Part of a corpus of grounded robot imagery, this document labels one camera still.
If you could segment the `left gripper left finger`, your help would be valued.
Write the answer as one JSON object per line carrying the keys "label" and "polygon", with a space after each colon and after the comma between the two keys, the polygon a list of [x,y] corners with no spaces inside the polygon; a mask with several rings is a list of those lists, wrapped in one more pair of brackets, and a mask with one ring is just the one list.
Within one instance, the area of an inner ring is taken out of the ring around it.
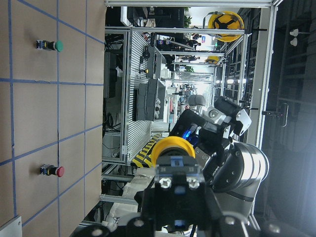
{"label": "left gripper left finger", "polygon": [[141,212],[132,215],[126,224],[127,237],[154,237],[156,231],[155,208],[151,206],[154,201],[154,189],[146,188],[137,193],[141,199]]}

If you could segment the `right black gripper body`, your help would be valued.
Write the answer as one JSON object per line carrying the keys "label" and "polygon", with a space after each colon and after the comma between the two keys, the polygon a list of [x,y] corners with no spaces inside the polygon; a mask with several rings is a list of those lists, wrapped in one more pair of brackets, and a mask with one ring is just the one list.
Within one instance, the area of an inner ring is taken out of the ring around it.
{"label": "right black gripper body", "polygon": [[234,130],[231,122],[213,123],[207,118],[198,116],[195,124],[199,130],[195,140],[195,149],[203,152],[206,159],[200,159],[200,166],[205,182],[216,193],[233,190],[241,177],[237,167],[239,161],[234,161],[233,140],[230,136]]}

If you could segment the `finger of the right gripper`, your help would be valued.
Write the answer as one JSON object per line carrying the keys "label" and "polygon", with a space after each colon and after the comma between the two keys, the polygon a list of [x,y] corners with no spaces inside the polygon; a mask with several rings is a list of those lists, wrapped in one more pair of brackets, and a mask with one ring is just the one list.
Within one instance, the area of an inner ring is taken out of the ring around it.
{"label": "finger of the right gripper", "polygon": [[230,123],[233,125],[232,132],[237,136],[242,136],[252,123],[246,109],[233,103],[225,96],[218,97],[214,102],[214,107],[231,118]]}
{"label": "finger of the right gripper", "polygon": [[203,117],[193,110],[187,109],[178,118],[170,132],[170,136],[181,137],[191,145],[196,146],[199,141],[198,127],[203,127],[205,123],[206,120]]}

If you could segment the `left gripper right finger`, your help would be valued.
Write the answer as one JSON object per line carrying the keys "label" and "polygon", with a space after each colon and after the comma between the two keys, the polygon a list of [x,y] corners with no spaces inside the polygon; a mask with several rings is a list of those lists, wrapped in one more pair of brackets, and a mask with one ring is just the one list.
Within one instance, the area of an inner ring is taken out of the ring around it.
{"label": "left gripper right finger", "polygon": [[213,190],[205,188],[205,202],[210,214],[209,229],[205,237],[247,237],[246,218],[234,211],[222,211]]}

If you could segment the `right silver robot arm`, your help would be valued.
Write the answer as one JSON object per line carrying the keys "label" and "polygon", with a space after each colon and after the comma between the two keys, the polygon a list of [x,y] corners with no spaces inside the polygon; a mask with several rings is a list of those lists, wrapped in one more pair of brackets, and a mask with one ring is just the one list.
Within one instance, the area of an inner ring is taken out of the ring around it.
{"label": "right silver robot arm", "polygon": [[224,96],[206,106],[202,95],[188,97],[184,110],[170,132],[193,147],[206,182],[223,211],[245,217],[253,213],[260,183],[267,177],[269,161],[257,147],[233,139],[251,125],[246,109]]}

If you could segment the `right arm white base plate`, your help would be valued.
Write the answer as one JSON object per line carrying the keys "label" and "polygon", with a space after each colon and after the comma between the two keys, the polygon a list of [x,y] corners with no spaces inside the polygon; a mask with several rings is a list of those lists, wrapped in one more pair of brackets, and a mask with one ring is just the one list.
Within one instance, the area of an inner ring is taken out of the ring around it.
{"label": "right arm white base plate", "polygon": [[1,226],[0,237],[22,237],[22,218],[17,216]]}

